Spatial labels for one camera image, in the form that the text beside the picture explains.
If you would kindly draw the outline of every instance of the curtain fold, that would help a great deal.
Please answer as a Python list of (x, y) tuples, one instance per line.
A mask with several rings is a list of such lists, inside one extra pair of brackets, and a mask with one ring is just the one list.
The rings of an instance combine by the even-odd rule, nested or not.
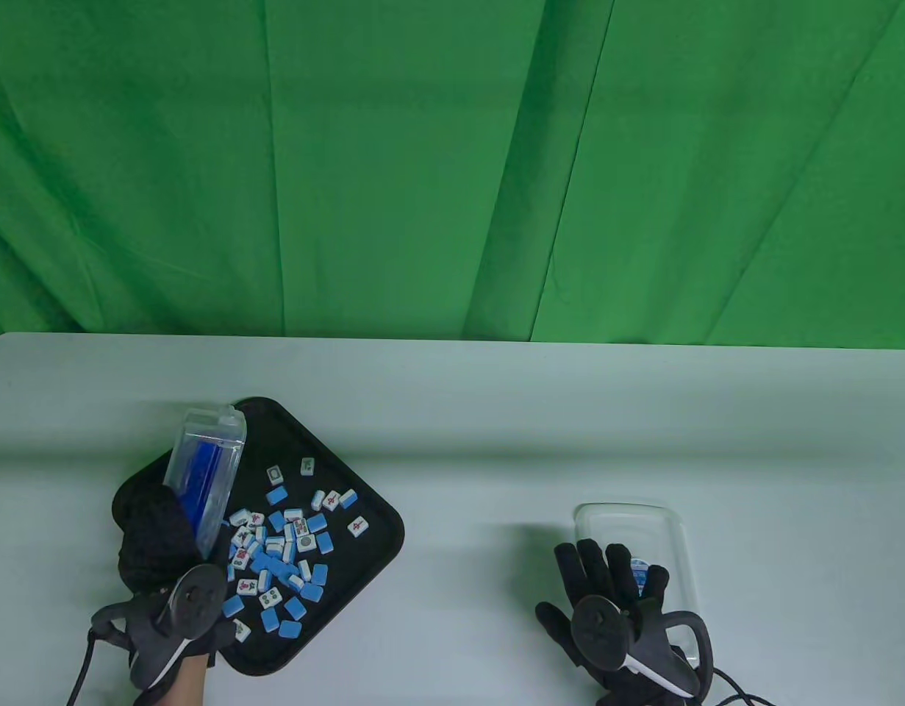
[(905, 0), (0, 3), (0, 333), (905, 347)]

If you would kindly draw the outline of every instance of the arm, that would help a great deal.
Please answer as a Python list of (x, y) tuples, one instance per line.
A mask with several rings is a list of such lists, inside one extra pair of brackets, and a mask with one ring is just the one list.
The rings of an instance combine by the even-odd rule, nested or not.
[(174, 686), (160, 700), (159, 706), (203, 706), (206, 673), (207, 655), (185, 657)]

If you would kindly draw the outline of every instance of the black tray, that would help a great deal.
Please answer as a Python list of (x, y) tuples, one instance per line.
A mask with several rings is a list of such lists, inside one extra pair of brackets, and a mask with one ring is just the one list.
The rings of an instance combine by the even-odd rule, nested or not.
[[(263, 631), (260, 619), (262, 606), (255, 597), (243, 599), (243, 611), (234, 618), (250, 626), (251, 634), (243, 643), (221, 650), (227, 663), (238, 672), (251, 676), (271, 674), (287, 665), (295, 655), (334, 618), (384, 567), (399, 553), (403, 546), (403, 521), (398, 512), (384, 498), (374, 492), (328, 447), (303, 427), (281, 404), (266, 397), (249, 397), (234, 404), (246, 415), (246, 445), (237, 470), (233, 491), (226, 507), (226, 517), (240, 508), (262, 512), (267, 516), (275, 510), (300, 507), (305, 517), (315, 513), (310, 507), (315, 491), (338, 492), (353, 488), (357, 502), (349, 508), (335, 508), (334, 512), (322, 509), (328, 520), (335, 550), (322, 556), (315, 550), (307, 555), (296, 555), (294, 563), (307, 558), (309, 563), (328, 565), (328, 582), (318, 603), (302, 601), (308, 614), (301, 619), (301, 635), (294, 640), (279, 638), (277, 632)], [(298, 472), (303, 457), (315, 458), (315, 474), (303, 477)], [(273, 490), (266, 474), (267, 468), (282, 469), (288, 498), (270, 507), (266, 493)], [(352, 537), (348, 523), (363, 515), (370, 527), (360, 537)], [(276, 534), (268, 525), (270, 535)], [(237, 579), (252, 578), (249, 571), (237, 571)], [(283, 595), (283, 602), (276, 606), (280, 621), (291, 619), (283, 605), (295, 595), (295, 591), (273, 585)], [(227, 597), (236, 594), (237, 584), (227, 584)]]

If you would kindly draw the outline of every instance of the hand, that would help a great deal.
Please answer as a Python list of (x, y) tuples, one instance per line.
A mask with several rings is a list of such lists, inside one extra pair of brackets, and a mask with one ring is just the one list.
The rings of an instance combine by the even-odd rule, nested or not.
[[(203, 563), (204, 558), (179, 500), (161, 480), (162, 474), (156, 467), (130, 477), (112, 501), (112, 518), (123, 531), (120, 578), (135, 594), (159, 597), (163, 608), (174, 583), (189, 569)], [(207, 558), (208, 563), (223, 571), (231, 535), (228, 528), (221, 527), (213, 552)], [(185, 657), (207, 655), (208, 666), (212, 666), (217, 650), (230, 645), (233, 638), (233, 623), (221, 616), (210, 631), (186, 646), (167, 675), (139, 696), (136, 706), (158, 703), (174, 684)]]
[[(573, 544), (557, 545), (557, 568), (563, 578), (570, 605), (576, 607), (586, 596), (599, 594), (608, 598), (628, 614), (634, 624), (640, 622), (638, 610), (638, 586), (632, 574), (632, 555), (624, 545), (610, 544), (606, 548), (606, 559), (593, 539), (582, 539)], [(668, 572), (659, 566), (648, 568), (645, 587), (641, 598), (654, 598), (664, 602), (665, 588), (668, 587)], [(582, 666), (590, 676), (607, 689), (609, 693), (599, 699), (599, 706), (683, 706), (684, 699), (668, 692), (647, 677), (630, 672), (628, 669), (604, 671), (597, 669), (581, 655), (573, 636), (570, 635), (570, 619), (552, 603), (537, 603), (537, 620), (543, 625), (547, 635), (563, 648), (576, 666)]]

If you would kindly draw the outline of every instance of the clear plastic container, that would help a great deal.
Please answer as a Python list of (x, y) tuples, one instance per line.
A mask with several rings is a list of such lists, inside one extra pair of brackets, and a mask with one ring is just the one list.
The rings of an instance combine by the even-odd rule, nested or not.
[(179, 498), (204, 558), (217, 541), (244, 443), (246, 417), (230, 406), (188, 410), (174, 441), (164, 484)]
[[(664, 507), (634, 503), (593, 503), (576, 511), (576, 537), (592, 538), (601, 547), (624, 544), (632, 553), (632, 571), (638, 589), (644, 586), (645, 569), (658, 564), (668, 570), (664, 612), (690, 610), (697, 613), (697, 592), (687, 562), (687, 544), (681, 518)], [(690, 628), (668, 630), (668, 641), (680, 646), (691, 666), (700, 663), (697, 641)]]

